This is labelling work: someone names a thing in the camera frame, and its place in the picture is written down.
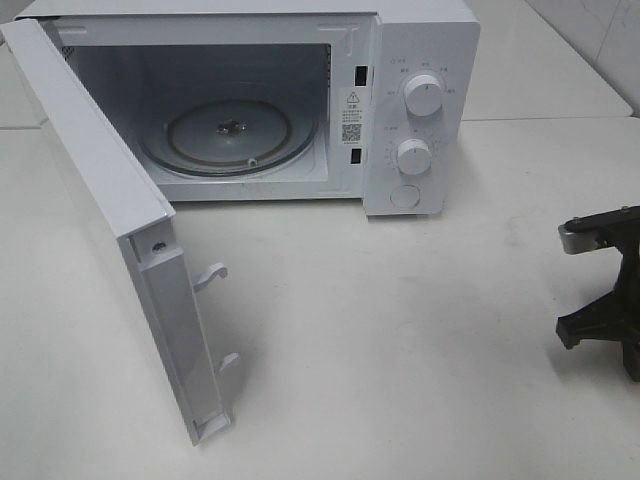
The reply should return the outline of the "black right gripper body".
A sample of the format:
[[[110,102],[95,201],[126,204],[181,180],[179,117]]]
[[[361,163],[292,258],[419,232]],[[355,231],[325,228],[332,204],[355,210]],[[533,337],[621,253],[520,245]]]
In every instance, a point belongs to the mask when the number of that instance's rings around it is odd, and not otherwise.
[[[557,319],[556,334],[567,350],[585,340],[621,345],[622,364],[639,382],[639,243],[619,247],[620,271],[613,289],[581,309]]]

